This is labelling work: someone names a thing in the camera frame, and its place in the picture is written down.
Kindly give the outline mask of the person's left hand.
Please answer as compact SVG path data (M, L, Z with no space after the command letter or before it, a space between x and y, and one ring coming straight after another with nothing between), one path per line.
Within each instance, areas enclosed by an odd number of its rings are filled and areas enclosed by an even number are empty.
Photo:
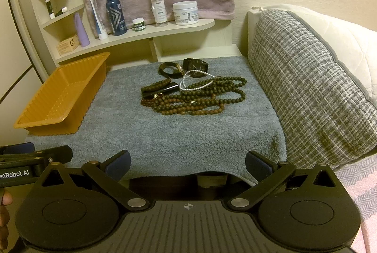
M5 250L8 247L8 237L9 237L9 230L8 230L8 223L10 221L10 214L8 209L6 208L8 205L12 204L13 197L9 191L6 189L3 190L1 194L1 218L0 218L0 226L1 226L1 250Z

